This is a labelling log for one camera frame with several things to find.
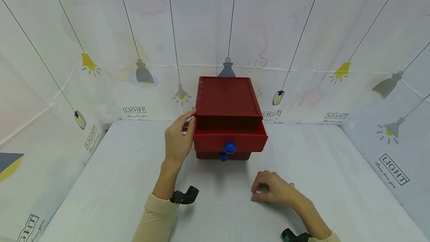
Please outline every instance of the wallpaper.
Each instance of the wallpaper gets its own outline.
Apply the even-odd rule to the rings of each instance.
[[[37,240],[113,121],[172,120],[200,76],[237,76],[266,123],[341,126],[430,237],[429,17],[429,0],[1,0],[0,235]],[[8,206],[14,184],[38,194]]]

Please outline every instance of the red box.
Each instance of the red box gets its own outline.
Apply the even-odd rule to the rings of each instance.
[[[268,137],[249,78],[200,77],[196,99],[194,148],[199,159],[225,157],[227,142],[236,148],[228,159],[248,160],[251,152],[263,151]]]

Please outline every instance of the box lid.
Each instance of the box lid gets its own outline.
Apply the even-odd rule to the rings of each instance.
[[[250,78],[200,77],[196,116],[262,117]]]

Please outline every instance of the black device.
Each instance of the black device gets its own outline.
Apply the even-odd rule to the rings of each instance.
[[[308,242],[309,237],[311,236],[308,233],[296,236],[289,228],[286,228],[281,234],[283,242]]]
[[[174,204],[188,205],[194,203],[198,194],[199,190],[193,186],[190,186],[186,193],[175,191],[172,198],[170,198],[170,202]]]

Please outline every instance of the white table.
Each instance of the white table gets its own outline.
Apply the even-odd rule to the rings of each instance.
[[[42,242],[131,241],[164,158],[170,122],[117,121],[43,234]],[[344,242],[427,242],[340,128],[265,125],[263,152],[248,161],[198,160],[183,165],[176,189],[200,190],[181,205],[170,241],[281,241],[291,228],[305,232],[288,208],[250,201],[258,171],[276,171],[313,200]]]

